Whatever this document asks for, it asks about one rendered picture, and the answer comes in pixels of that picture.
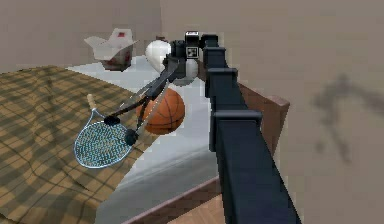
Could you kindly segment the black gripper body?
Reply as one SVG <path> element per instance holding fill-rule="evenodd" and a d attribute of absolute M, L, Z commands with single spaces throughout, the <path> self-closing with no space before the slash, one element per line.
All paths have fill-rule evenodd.
<path fill-rule="evenodd" d="M 163 73 L 173 83 L 186 76 L 186 44 L 184 40 L 175 40 L 170 46 L 171 52 L 163 60 L 165 66 Z"/>

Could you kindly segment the orange basketball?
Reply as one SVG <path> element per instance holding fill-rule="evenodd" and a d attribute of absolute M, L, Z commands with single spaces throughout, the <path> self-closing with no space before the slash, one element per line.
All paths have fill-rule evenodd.
<path fill-rule="evenodd" d="M 165 135 L 175 131 L 182 124 L 185 117 L 185 104 L 176 91 L 168 88 L 156 109 L 154 106 L 155 102 L 150 101 L 145 110 L 142 110 L 141 106 L 136 108 L 136 115 L 142 116 L 143 123 L 149 115 L 152 115 L 144 126 L 146 131 Z"/>

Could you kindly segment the wooden bed with plaid blanket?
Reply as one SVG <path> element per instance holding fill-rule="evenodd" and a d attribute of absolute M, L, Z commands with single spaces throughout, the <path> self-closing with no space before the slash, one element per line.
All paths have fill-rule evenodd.
<path fill-rule="evenodd" d="M 204 83 L 167 86 L 176 123 L 151 133 L 156 76 L 142 56 L 0 74 L 0 224 L 168 224 L 216 197 Z"/>

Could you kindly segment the white takeout box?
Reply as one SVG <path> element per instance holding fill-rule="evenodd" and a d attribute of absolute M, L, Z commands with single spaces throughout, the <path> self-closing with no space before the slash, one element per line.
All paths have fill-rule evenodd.
<path fill-rule="evenodd" d="M 131 66 L 133 46 L 137 40 L 133 39 L 131 29 L 115 28 L 108 40 L 91 36 L 85 42 L 92 48 L 94 58 L 105 70 L 124 71 Z"/>

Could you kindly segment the blue tennis racket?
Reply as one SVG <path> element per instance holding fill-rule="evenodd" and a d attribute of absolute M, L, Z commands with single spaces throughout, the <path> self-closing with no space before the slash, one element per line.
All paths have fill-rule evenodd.
<path fill-rule="evenodd" d="M 87 101 L 90 117 L 73 146 L 77 162 L 89 169 L 101 169 L 119 163 L 131 152 L 131 146 L 124 141 L 127 128 L 122 124 L 105 124 L 105 116 L 98 111 L 92 94 L 87 95 Z"/>

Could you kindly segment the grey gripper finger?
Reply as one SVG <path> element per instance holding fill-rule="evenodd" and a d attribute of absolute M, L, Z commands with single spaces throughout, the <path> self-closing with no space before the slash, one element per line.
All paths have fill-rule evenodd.
<path fill-rule="evenodd" d="M 120 123 L 119 116 L 127 113 L 139 106 L 145 109 L 145 104 L 150 101 L 161 101 L 160 96 L 168 88 L 168 85 L 174 80 L 172 74 L 168 71 L 164 71 L 160 76 L 148 83 L 142 89 L 140 89 L 135 95 L 130 98 L 130 104 L 128 106 L 119 109 L 118 111 L 107 115 L 104 118 L 104 122 L 107 125 L 113 126 Z"/>
<path fill-rule="evenodd" d="M 148 96 L 144 96 L 140 99 L 141 109 L 137 118 L 136 129 L 128 129 L 125 135 L 125 141 L 129 146 L 133 146 L 138 140 L 139 136 L 145 130 L 148 122 L 152 119 L 154 114 L 162 102 L 165 96 L 165 90 L 163 90 L 156 98 L 151 100 Z"/>

